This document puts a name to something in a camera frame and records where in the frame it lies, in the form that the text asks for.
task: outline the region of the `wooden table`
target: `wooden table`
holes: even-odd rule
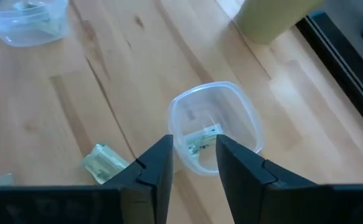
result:
[[[301,34],[244,41],[234,0],[73,0],[70,34],[0,41],[0,174],[16,184],[93,184],[96,142],[133,160],[167,133],[178,94],[227,80],[262,118],[263,156],[318,183],[363,182],[363,119]],[[168,223],[232,223],[218,177],[174,174]]]

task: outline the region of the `clear plastic container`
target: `clear plastic container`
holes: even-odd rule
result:
[[[0,39],[29,47],[61,39],[68,30],[68,0],[0,0]]]
[[[264,145],[262,126],[244,92],[230,82],[197,86],[176,97],[168,109],[174,148],[199,175],[217,175],[215,139],[226,134],[258,153]]]

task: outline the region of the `black object edge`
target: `black object edge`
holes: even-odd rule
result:
[[[320,24],[306,16],[296,26],[363,117],[363,59],[324,15]]]
[[[363,184],[316,185],[225,135],[216,155],[236,224],[363,223]]]
[[[172,148],[167,134],[103,185],[0,187],[0,223],[165,224]]]

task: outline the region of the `cream-colored container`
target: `cream-colored container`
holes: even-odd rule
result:
[[[242,34],[259,44],[268,44],[323,0],[245,0],[236,16]]]

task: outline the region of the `plastic tub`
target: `plastic tub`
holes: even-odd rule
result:
[[[244,92],[230,82],[197,86],[176,97],[168,109],[174,148],[185,165],[199,175],[217,175],[215,139],[226,134],[258,153],[262,126]]]
[[[29,47],[61,39],[68,29],[68,0],[0,0],[0,39]]]

